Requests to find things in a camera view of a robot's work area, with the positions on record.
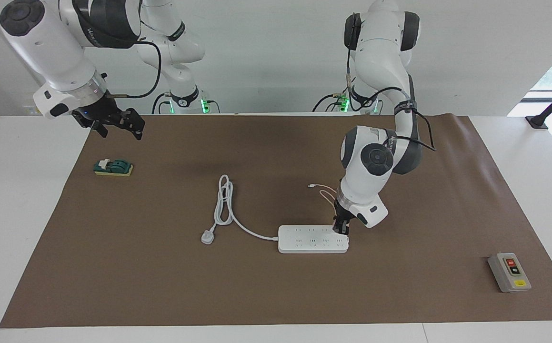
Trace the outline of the green knife switch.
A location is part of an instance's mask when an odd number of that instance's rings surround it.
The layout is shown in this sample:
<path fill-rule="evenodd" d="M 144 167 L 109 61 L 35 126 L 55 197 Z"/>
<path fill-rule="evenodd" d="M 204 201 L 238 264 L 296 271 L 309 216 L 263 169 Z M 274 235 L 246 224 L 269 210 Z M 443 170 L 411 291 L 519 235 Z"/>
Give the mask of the green knife switch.
<path fill-rule="evenodd" d="M 132 174 L 132 171 L 132 163 L 123 159 L 115 159 L 114 161 L 111 161 L 110 159 L 102 159 L 97 161 L 93 166 L 93 172 L 102 176 L 127 177 Z"/>

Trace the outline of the brown table mat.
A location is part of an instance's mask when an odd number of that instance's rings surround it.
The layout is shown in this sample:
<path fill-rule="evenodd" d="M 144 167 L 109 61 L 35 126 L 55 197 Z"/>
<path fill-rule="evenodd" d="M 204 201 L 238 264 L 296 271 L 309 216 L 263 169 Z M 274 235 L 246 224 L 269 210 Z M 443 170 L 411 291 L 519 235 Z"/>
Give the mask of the brown table mat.
<path fill-rule="evenodd" d="M 213 224 L 218 180 L 263 236 L 326 224 L 308 184 L 336 187 L 357 125 L 392 117 L 147 116 L 137 141 L 91 133 L 11 302 L 3 328 L 552 321 L 552 261 L 471 121 L 430 119 L 436 152 L 390 178 L 389 215 L 350 224 L 343 254 L 282 254 Z M 93 172 L 126 160 L 130 176 Z M 502 293 L 487 263 L 513 252 L 532 289 Z"/>

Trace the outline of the white power strip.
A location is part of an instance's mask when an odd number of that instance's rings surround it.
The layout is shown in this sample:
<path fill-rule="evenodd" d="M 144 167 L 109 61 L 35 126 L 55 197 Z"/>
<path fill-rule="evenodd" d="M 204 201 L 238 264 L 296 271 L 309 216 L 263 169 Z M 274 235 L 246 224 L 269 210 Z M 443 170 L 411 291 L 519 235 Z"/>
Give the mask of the white power strip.
<path fill-rule="evenodd" d="M 345 253 L 349 238 L 330 225 L 283 225 L 278 228 L 278 250 L 283 254 Z"/>

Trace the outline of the grey on-off switch box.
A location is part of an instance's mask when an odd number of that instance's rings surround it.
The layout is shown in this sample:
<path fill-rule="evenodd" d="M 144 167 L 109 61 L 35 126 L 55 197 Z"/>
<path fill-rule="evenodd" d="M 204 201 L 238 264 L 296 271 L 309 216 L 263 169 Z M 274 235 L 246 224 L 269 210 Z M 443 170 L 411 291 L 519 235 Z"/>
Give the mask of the grey on-off switch box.
<path fill-rule="evenodd" d="M 487 258 L 496 283 L 502 293 L 517 293 L 532 289 L 524 269 L 513 252 L 498 252 Z"/>

